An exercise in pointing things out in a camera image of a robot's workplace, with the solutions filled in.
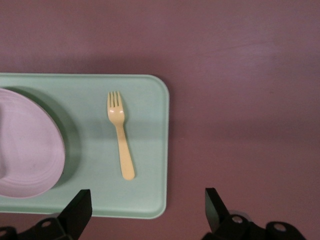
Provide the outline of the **round white speckled plate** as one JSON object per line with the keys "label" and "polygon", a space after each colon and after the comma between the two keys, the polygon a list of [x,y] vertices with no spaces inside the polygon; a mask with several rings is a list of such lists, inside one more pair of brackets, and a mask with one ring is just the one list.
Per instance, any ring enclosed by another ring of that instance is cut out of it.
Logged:
{"label": "round white speckled plate", "polygon": [[24,95],[0,88],[0,196],[25,199],[47,192],[60,179],[65,158],[51,116]]}

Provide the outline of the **light green rectangular tray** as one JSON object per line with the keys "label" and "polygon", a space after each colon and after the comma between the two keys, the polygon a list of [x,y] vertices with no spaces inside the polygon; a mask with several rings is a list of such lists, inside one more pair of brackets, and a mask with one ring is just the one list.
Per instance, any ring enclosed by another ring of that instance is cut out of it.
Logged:
{"label": "light green rectangular tray", "polygon": [[[95,217],[153,219],[166,209],[169,91],[146,74],[0,73],[0,88],[37,102],[56,121],[66,162],[58,183],[40,196],[0,196],[0,213],[60,212],[89,189]],[[135,178],[122,177],[107,95],[120,92]]]}

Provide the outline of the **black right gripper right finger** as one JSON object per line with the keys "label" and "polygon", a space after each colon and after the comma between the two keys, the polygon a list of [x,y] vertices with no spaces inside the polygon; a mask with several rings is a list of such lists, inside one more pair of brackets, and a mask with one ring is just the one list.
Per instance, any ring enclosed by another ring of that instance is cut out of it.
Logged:
{"label": "black right gripper right finger", "polygon": [[231,214],[215,188],[205,189],[210,232],[202,240],[265,240],[265,230],[241,214]]}

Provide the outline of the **small yellow plastic fork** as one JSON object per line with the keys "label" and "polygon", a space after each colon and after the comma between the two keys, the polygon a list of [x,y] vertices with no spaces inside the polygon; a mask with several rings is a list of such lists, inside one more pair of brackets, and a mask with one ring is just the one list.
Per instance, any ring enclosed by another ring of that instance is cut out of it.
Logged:
{"label": "small yellow plastic fork", "polygon": [[116,131],[122,177],[127,181],[131,181],[135,178],[136,174],[127,143],[127,137],[124,128],[125,111],[119,91],[112,91],[108,93],[107,115],[110,122],[114,125]]}

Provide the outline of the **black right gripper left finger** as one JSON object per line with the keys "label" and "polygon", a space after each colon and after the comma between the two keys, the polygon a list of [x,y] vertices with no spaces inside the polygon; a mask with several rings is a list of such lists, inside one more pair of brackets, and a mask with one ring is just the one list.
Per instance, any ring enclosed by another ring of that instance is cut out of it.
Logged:
{"label": "black right gripper left finger", "polygon": [[18,240],[78,240],[92,217],[89,189],[82,189],[56,217],[48,217],[19,233]]}

